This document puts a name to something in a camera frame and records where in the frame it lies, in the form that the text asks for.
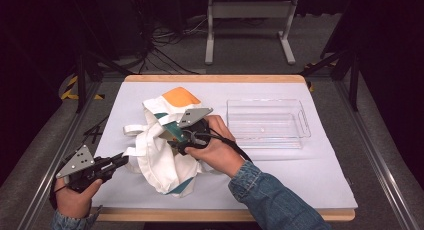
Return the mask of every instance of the denim sleeve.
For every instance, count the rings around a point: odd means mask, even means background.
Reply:
[[[244,163],[228,187],[264,230],[331,229],[315,209],[251,162]]]
[[[56,210],[50,227],[52,230],[88,230],[96,222],[101,208],[102,206],[97,209],[96,213],[90,214],[87,218],[66,217]]]

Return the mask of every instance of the orange patch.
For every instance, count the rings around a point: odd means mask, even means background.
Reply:
[[[174,107],[185,107],[190,104],[199,104],[200,100],[183,87],[174,88],[162,95]]]

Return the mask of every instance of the hand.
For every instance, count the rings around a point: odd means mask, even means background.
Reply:
[[[209,115],[206,116],[205,119],[211,129],[215,130],[221,136],[235,141],[233,134],[231,134],[230,130],[225,126],[221,116]],[[206,162],[215,170],[227,174],[230,178],[237,174],[237,171],[245,162],[234,149],[215,138],[211,138],[209,145],[204,149],[187,147],[185,151],[192,157]]]
[[[82,193],[67,187],[56,192],[57,210],[70,218],[84,218],[90,211],[91,198],[97,193],[103,181],[97,179]],[[55,190],[65,186],[63,178],[56,181]]]

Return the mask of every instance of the white cloth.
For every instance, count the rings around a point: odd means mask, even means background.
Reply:
[[[178,98],[178,105],[184,106],[173,106],[170,102],[175,99],[170,98]],[[161,137],[167,126],[179,122],[186,109],[199,107],[202,107],[200,101],[191,93],[181,87],[176,88],[143,102],[147,125],[124,127],[125,135],[136,135],[135,147],[127,148],[123,155],[136,158],[138,166],[129,161],[127,168],[142,173],[159,193],[184,197],[193,191],[196,175],[204,172],[196,159],[190,155],[174,154],[167,142],[169,139]]]

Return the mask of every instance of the white paper sheet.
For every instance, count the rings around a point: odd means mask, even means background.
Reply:
[[[96,156],[114,156],[134,146],[135,138],[124,136],[122,128],[145,124],[142,102],[175,88],[184,87],[200,99],[212,114],[226,121],[229,99],[299,99],[311,137],[303,138],[302,149],[251,150],[250,156],[275,155],[278,161],[254,161],[262,171],[276,176],[316,209],[353,209],[358,205],[343,176],[334,150],[325,134],[312,97],[303,83],[193,83],[124,82],[119,90]],[[93,198],[93,206],[149,209],[245,209],[228,190],[225,175],[199,174],[195,190],[178,199],[157,193],[141,174],[119,168]]]

